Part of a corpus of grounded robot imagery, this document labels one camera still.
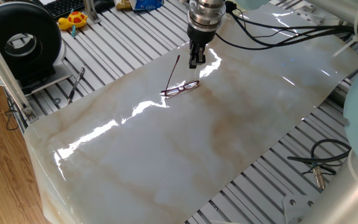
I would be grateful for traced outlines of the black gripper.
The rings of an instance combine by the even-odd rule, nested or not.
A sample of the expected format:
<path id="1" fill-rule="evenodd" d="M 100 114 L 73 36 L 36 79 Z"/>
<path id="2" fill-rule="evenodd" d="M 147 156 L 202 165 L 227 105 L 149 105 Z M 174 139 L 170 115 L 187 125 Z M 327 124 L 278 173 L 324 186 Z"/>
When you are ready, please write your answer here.
<path id="1" fill-rule="evenodd" d="M 206 61 L 206 57 L 204 55 L 205 45 L 210 43 L 214 39 L 215 33 L 216 33 L 215 31 L 211 31 L 211 32 L 200 31 L 188 25 L 187 34 L 190 39 L 190 60 L 189 60 L 190 69 L 195 69 L 197 67 L 197 64 L 205 63 Z"/>

